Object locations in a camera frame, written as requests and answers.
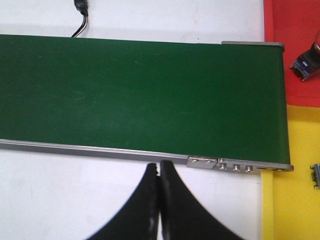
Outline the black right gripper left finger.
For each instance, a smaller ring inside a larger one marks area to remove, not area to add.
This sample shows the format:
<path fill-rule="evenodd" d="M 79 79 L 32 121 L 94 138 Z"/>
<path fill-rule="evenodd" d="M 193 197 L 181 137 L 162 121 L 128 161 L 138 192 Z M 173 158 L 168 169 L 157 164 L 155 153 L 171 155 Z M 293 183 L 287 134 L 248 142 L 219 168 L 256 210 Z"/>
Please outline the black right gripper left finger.
<path fill-rule="evenodd" d="M 122 208 L 90 240 L 156 240 L 159 225 L 158 172 L 149 163 Z"/>

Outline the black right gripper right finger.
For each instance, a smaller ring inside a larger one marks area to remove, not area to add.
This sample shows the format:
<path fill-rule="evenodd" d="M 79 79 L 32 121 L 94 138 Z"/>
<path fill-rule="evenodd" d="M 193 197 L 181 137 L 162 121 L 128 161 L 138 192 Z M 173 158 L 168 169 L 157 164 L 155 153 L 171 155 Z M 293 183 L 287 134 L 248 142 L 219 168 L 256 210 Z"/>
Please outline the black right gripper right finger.
<path fill-rule="evenodd" d="M 240 240 L 194 197 L 171 161 L 160 162 L 160 214 L 165 240 Z"/>

